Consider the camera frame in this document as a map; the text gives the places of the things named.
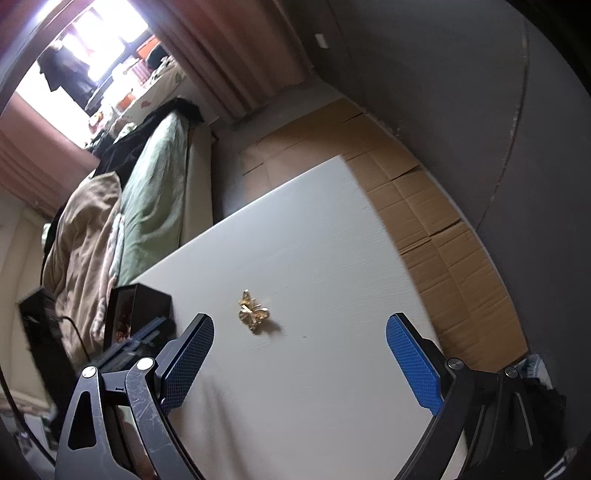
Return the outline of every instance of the metal screw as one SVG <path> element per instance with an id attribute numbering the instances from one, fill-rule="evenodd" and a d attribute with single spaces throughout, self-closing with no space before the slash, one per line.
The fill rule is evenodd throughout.
<path id="1" fill-rule="evenodd" d="M 519 373 L 517 373 L 517 370 L 513 367 L 506 367 L 505 375 L 509 378 L 517 378 L 517 376 L 519 376 Z"/>
<path id="2" fill-rule="evenodd" d="M 139 370 L 149 370 L 154 364 L 154 359 L 149 356 L 145 356 L 138 361 Z"/>
<path id="3" fill-rule="evenodd" d="M 459 358 L 450 358 L 447 361 L 447 366 L 452 370 L 461 370 L 464 368 L 464 362 L 462 362 Z"/>
<path id="4" fill-rule="evenodd" d="M 96 367 L 86 367 L 83 371 L 82 371 L 82 376 L 84 378 L 92 378 L 95 376 L 96 373 Z"/>

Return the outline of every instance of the blue gripper pad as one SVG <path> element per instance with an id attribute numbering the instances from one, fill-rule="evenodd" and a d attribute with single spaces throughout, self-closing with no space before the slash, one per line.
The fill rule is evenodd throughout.
<path id="1" fill-rule="evenodd" d="M 160 409 L 165 416 L 183 404 L 212 346 L 213 332 L 213 322 L 207 317 L 162 378 L 165 396 L 160 400 Z"/>
<path id="2" fill-rule="evenodd" d="M 436 416 L 443 405 L 439 374 L 406 325 L 394 314 L 386 324 L 386 341 L 418 404 Z"/>

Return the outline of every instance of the wall outlet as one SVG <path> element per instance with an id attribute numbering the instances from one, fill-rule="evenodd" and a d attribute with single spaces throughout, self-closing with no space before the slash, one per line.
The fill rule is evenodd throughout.
<path id="1" fill-rule="evenodd" d="M 316 41 L 318 42 L 318 46 L 320 48 L 329 48 L 329 45 L 324 37 L 324 35 L 322 33 L 317 33 L 316 35 L 314 35 L 316 37 Z"/>

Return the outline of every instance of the black box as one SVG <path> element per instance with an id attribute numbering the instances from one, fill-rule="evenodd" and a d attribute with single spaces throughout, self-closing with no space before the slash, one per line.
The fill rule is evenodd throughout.
<path id="1" fill-rule="evenodd" d="M 156 317 L 171 317 L 170 295 L 136 283 L 111 291 L 105 319 L 105 352 L 137 333 Z"/>

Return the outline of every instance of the gold brooch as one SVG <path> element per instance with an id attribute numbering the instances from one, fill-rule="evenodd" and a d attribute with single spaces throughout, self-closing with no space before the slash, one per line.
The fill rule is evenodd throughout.
<path id="1" fill-rule="evenodd" d="M 263 320 L 269 318 L 269 309 L 261 307 L 261 304 L 256 303 L 256 300 L 251 297 L 250 292 L 245 290 L 240 301 L 238 317 L 250 328 L 251 332 L 256 331 Z"/>

